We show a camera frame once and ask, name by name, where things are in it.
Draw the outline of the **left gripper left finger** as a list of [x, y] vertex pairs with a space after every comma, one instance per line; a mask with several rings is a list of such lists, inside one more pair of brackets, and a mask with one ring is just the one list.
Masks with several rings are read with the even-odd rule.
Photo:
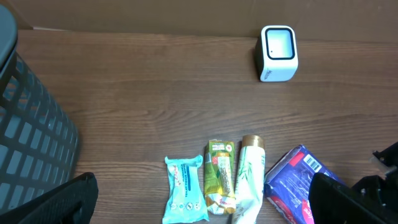
[[85, 172], [1, 215], [1, 224], [86, 224], [98, 199], [94, 173]]

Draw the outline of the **white tube gold cap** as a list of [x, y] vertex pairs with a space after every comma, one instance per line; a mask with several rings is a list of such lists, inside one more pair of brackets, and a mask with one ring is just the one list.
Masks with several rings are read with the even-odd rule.
[[245, 135], [239, 155], [232, 224], [256, 223], [264, 196], [265, 163], [264, 140], [257, 135]]

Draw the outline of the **purple snack package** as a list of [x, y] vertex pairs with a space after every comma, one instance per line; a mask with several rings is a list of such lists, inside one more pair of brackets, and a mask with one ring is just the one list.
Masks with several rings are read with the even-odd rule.
[[304, 145], [298, 145], [266, 173], [264, 196], [289, 223], [314, 224], [308, 195], [317, 172], [341, 182]]

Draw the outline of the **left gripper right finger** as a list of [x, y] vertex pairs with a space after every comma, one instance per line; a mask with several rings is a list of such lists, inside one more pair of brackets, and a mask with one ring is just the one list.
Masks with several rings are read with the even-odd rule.
[[361, 194], [322, 173], [313, 176], [308, 199], [315, 223], [397, 224], [397, 217], [351, 217], [354, 209], [361, 205]]

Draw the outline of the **green drink carton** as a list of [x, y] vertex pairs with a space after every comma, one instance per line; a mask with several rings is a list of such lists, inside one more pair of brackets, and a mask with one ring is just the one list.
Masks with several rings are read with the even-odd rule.
[[229, 215], [236, 211], [233, 169], [234, 142], [210, 140], [205, 150], [205, 202], [214, 215]]

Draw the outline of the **teal snack pouch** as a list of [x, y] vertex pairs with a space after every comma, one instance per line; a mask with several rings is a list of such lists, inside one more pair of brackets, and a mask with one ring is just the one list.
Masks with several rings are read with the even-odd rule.
[[191, 159], [165, 158], [169, 178], [169, 199], [162, 218], [163, 224], [208, 221], [208, 210], [200, 188], [198, 169], [203, 156]]

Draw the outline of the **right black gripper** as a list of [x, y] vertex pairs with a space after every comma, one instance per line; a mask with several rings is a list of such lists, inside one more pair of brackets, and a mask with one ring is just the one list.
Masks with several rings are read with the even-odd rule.
[[353, 218], [397, 217], [397, 143], [383, 151], [374, 151], [371, 161], [383, 171], [384, 177], [366, 176], [352, 186], [361, 194], [361, 205], [351, 214]]

